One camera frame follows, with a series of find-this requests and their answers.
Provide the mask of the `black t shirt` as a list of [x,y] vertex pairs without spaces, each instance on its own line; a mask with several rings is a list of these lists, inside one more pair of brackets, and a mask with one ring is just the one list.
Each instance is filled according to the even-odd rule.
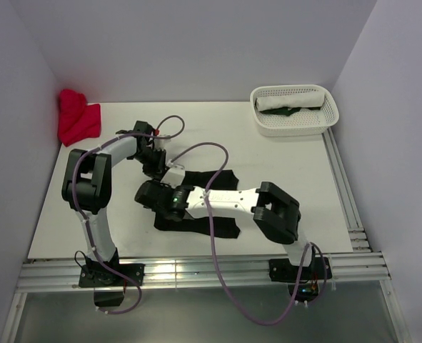
[[[215,171],[187,171],[183,184],[204,188]],[[232,169],[223,170],[213,181],[212,190],[237,190],[239,179]],[[163,232],[193,232],[210,235],[209,218],[185,219],[181,222],[167,220],[159,214],[155,216],[154,227]],[[237,239],[241,230],[234,218],[213,215],[214,236],[222,239]]]

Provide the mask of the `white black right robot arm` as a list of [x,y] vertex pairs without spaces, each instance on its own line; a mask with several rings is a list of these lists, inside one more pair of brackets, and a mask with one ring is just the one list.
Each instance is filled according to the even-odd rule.
[[207,190],[147,181],[134,200],[155,214],[158,230],[236,239],[244,227],[255,225],[267,240],[283,246],[295,276],[305,279],[316,269],[313,248],[299,229],[299,202],[272,182],[246,190]]

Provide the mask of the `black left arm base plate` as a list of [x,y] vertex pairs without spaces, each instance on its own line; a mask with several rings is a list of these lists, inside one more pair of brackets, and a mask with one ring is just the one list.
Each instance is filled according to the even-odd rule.
[[117,252],[108,262],[104,262],[104,264],[106,265],[106,268],[98,261],[85,257],[85,264],[81,268],[79,277],[79,287],[100,288],[126,286],[129,282],[121,275],[132,279],[139,286],[142,285],[144,279],[144,264],[121,263]]

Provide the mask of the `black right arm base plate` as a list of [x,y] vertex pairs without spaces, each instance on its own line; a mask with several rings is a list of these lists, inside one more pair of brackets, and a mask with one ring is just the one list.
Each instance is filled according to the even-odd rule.
[[[299,267],[290,263],[289,259],[270,259],[268,261],[268,275],[272,282],[294,283]],[[329,280],[333,277],[328,258],[314,257],[308,266],[301,270],[300,282],[313,280]]]

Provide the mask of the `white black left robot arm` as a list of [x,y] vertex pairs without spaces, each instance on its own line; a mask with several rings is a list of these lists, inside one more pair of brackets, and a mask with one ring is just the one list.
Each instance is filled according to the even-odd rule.
[[123,279],[118,250],[111,238],[107,206],[112,193],[112,168],[128,159],[142,164],[142,172],[156,181],[168,167],[161,148],[159,129],[137,121],[132,130],[118,131],[117,137],[92,150],[69,153],[61,195],[76,212],[87,244],[83,273],[104,285]]

